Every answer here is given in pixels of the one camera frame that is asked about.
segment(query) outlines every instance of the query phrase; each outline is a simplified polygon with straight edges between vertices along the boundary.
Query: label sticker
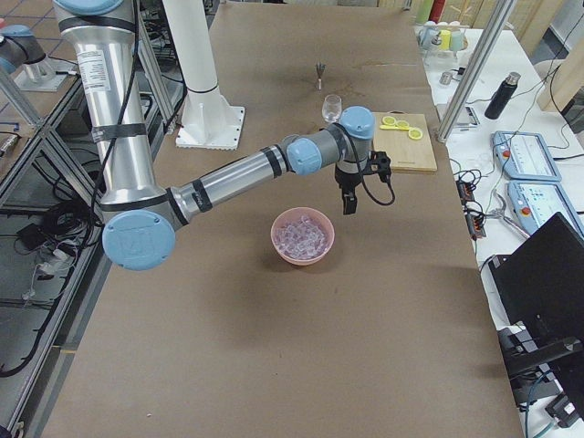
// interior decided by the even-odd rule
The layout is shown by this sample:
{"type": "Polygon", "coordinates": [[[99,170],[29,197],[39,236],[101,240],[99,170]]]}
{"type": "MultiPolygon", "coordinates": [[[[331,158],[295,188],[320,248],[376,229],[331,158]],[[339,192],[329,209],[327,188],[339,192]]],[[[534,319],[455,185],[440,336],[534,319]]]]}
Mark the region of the label sticker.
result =
{"type": "Polygon", "coordinates": [[[111,90],[103,50],[79,53],[78,61],[85,94],[111,90]]]}

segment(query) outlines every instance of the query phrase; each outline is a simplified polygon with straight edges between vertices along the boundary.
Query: white table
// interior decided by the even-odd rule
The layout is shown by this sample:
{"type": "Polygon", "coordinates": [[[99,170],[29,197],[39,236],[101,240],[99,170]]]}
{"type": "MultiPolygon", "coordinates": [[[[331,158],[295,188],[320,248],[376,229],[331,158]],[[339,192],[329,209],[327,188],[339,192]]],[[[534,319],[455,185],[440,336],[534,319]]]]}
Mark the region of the white table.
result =
{"type": "MultiPolygon", "coordinates": [[[[467,50],[471,51],[474,49],[481,36],[481,32],[482,30],[480,29],[468,29],[466,31],[466,37],[469,41],[467,50]]],[[[461,59],[463,54],[464,51],[459,52],[458,59],[461,59]]],[[[455,80],[448,86],[439,83],[440,76],[444,71],[458,68],[458,59],[454,58],[452,53],[444,53],[444,55],[445,57],[431,55],[426,58],[424,63],[426,76],[432,87],[433,101],[435,104],[448,102],[448,99],[454,94],[458,84],[455,80]]],[[[476,99],[489,99],[510,71],[516,71],[521,74],[521,79],[519,80],[515,93],[516,95],[532,89],[532,87],[541,81],[513,33],[511,31],[503,31],[467,101],[472,102],[476,99]]],[[[490,173],[494,165],[490,141],[491,134],[496,130],[515,131],[519,127],[521,127],[521,131],[541,133],[548,145],[559,147],[568,146],[565,150],[551,149],[551,153],[555,157],[582,153],[582,147],[568,126],[563,129],[566,140],[561,136],[560,130],[565,124],[561,115],[556,112],[542,111],[536,102],[532,107],[536,96],[542,90],[542,87],[537,86],[531,92],[510,100],[498,120],[490,120],[485,117],[485,110],[488,105],[487,101],[476,102],[470,105],[476,111],[481,125],[476,130],[465,132],[455,131],[451,134],[446,142],[450,157],[460,162],[462,168],[465,170],[475,168],[479,169],[483,174],[490,173]]],[[[570,201],[576,210],[583,210],[584,187],[581,183],[581,175],[584,174],[584,158],[557,162],[557,165],[562,174],[561,183],[570,201]]],[[[458,171],[458,166],[453,163],[453,172],[456,171],[458,171]]],[[[507,215],[514,217],[509,207],[510,202],[506,196],[506,181],[507,178],[505,176],[501,178],[500,167],[496,165],[495,171],[478,184],[474,192],[474,197],[485,208],[485,211],[487,211],[491,191],[496,185],[498,192],[503,194],[507,199],[507,215]]],[[[488,210],[498,206],[498,201],[493,199],[488,210]]],[[[485,230],[487,234],[486,238],[477,241],[476,245],[476,260],[479,266],[491,255],[513,253],[524,242],[524,238],[498,219],[488,219],[485,230]]],[[[503,309],[498,293],[496,292],[495,283],[487,268],[483,270],[482,277],[485,293],[489,299],[493,321],[497,329],[507,327],[508,321],[506,320],[505,310],[503,309]]],[[[553,400],[553,397],[542,399],[531,407],[529,411],[530,436],[534,436],[549,423],[550,417],[544,408],[551,400],[553,400]]],[[[581,438],[582,436],[584,436],[584,422],[582,420],[578,420],[569,429],[555,427],[546,434],[546,437],[549,438],[581,438]]]]}

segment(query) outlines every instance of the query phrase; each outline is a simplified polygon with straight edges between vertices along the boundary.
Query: electronic device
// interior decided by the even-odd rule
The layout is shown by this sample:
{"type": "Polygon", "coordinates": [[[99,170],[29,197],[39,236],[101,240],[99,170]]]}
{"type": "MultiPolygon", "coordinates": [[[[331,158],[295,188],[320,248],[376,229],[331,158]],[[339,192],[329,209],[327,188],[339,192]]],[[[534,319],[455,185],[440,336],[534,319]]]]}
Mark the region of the electronic device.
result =
{"type": "MultiPolygon", "coordinates": [[[[489,263],[511,324],[522,321],[539,349],[584,340],[584,239],[554,214],[512,255],[489,263]]],[[[540,357],[584,416],[584,353],[540,357]]]]}
{"type": "Polygon", "coordinates": [[[498,130],[491,137],[503,172],[514,180],[561,181],[541,134],[498,130]]]}
{"type": "Polygon", "coordinates": [[[556,212],[584,235],[584,226],[559,182],[510,181],[507,194],[519,223],[531,235],[556,212]]]}

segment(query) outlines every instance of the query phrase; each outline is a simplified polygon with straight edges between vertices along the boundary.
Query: blue joint cap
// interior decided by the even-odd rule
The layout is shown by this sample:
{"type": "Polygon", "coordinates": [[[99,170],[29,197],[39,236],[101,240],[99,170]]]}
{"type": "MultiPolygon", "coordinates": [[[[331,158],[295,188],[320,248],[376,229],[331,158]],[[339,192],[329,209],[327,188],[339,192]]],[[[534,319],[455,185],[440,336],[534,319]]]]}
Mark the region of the blue joint cap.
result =
{"type": "Polygon", "coordinates": [[[33,37],[34,34],[29,27],[25,25],[11,25],[6,26],[4,29],[0,30],[0,34],[5,37],[33,37]]]}
{"type": "Polygon", "coordinates": [[[0,68],[9,75],[16,71],[15,65],[12,62],[7,61],[3,57],[0,57],[0,68]]]}
{"type": "Polygon", "coordinates": [[[340,115],[339,123],[359,140],[371,140],[375,133],[375,116],[365,107],[348,107],[340,115]]]}
{"type": "Polygon", "coordinates": [[[151,269],[174,249],[174,230],[159,214],[129,210],[113,217],[103,230],[101,242],[109,259],[132,271],[151,269]]]}
{"type": "Polygon", "coordinates": [[[301,137],[292,141],[286,151],[292,170],[298,175],[314,173],[322,167],[322,154],[317,144],[301,137]]]}
{"type": "Polygon", "coordinates": [[[55,3],[76,16],[101,16],[113,11],[123,0],[54,0],[55,3]]]}

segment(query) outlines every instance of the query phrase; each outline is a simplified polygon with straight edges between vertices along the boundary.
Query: white pipe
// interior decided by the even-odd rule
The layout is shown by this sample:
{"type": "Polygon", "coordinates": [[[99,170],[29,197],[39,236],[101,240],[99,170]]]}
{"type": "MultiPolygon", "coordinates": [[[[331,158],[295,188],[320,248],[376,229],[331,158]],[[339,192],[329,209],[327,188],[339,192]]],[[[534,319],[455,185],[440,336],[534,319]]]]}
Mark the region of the white pipe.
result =
{"type": "Polygon", "coordinates": [[[201,0],[163,0],[172,39],[189,88],[177,145],[235,149],[245,111],[221,95],[201,0]]]}

